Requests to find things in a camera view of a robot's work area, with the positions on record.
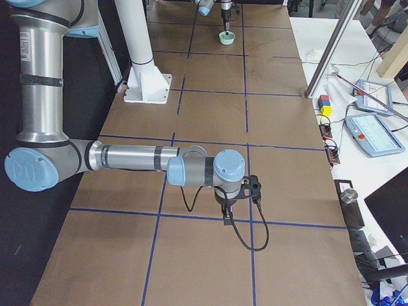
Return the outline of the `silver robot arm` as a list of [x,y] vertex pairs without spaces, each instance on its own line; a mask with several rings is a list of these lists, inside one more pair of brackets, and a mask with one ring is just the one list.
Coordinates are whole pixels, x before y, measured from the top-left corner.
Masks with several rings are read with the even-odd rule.
[[[197,6],[198,12],[207,16],[213,8],[216,1],[213,0],[192,0],[192,3]],[[233,9],[233,1],[220,0],[221,3],[221,17],[224,25],[224,32],[226,35],[230,34],[230,18]]]
[[18,147],[4,168],[16,186],[39,192],[100,169],[165,172],[171,185],[213,188],[225,224],[233,224],[231,207],[245,195],[239,152],[226,149],[210,157],[199,146],[105,145],[64,133],[62,40],[99,34],[97,1],[10,1],[10,8],[20,29],[23,118]]

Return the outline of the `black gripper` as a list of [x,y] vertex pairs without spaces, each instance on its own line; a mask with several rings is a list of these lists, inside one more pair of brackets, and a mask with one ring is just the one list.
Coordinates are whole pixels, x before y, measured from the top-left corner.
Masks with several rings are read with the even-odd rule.
[[221,15],[223,16],[224,33],[228,35],[230,31],[230,18],[228,14],[232,8],[232,0],[221,0]]
[[225,226],[232,225],[230,219],[230,211],[232,206],[238,201],[238,195],[232,197],[234,193],[225,193],[221,187],[214,187],[214,196],[218,204],[221,205],[221,212],[223,217],[223,223]]

